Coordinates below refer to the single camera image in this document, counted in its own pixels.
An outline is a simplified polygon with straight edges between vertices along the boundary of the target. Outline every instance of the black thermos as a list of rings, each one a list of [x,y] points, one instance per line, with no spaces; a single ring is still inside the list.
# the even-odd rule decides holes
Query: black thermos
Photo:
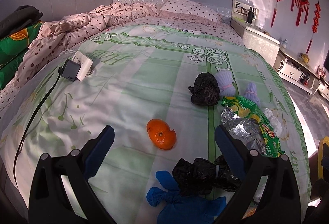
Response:
[[[247,16],[247,23],[252,23],[252,20],[254,19],[254,10],[255,8],[250,7],[248,11],[248,16]]]

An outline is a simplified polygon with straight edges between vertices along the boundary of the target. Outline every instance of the green cushion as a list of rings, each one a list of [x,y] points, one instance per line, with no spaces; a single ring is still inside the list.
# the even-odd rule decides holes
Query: green cushion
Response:
[[[31,44],[41,25],[42,22],[38,22],[0,40],[0,69]]]
[[[0,90],[3,89],[15,76],[15,73],[23,61],[23,56],[27,52],[28,48],[24,49],[19,55],[7,63],[2,69],[0,69]]]

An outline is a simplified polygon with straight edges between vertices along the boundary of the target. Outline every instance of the crumpled black plastic bag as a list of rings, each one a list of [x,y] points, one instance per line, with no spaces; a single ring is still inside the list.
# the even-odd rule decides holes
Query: crumpled black plastic bag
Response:
[[[224,156],[218,156],[214,163],[215,165],[219,165],[219,172],[213,186],[225,191],[236,191],[239,189],[242,181],[233,176]]]
[[[181,158],[172,170],[172,176],[181,196],[207,195],[213,189],[216,166],[203,158],[196,158],[193,164]]]
[[[211,73],[201,73],[189,86],[192,93],[191,102],[200,106],[213,106],[219,101],[219,87],[216,78]]]

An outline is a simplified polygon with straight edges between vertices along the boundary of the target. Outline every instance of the gray tile floor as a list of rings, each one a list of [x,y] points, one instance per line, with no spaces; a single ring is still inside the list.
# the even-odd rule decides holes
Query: gray tile floor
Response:
[[[316,93],[310,99],[306,91],[286,80],[282,81],[302,113],[318,148],[320,140],[325,136],[329,136],[329,101],[319,93]]]

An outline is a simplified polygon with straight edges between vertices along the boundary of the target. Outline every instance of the tangerine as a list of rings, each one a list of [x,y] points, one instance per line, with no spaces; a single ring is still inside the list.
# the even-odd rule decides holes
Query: tangerine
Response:
[[[176,143],[175,130],[170,130],[169,125],[161,119],[151,119],[146,125],[150,140],[159,149],[170,150]]]

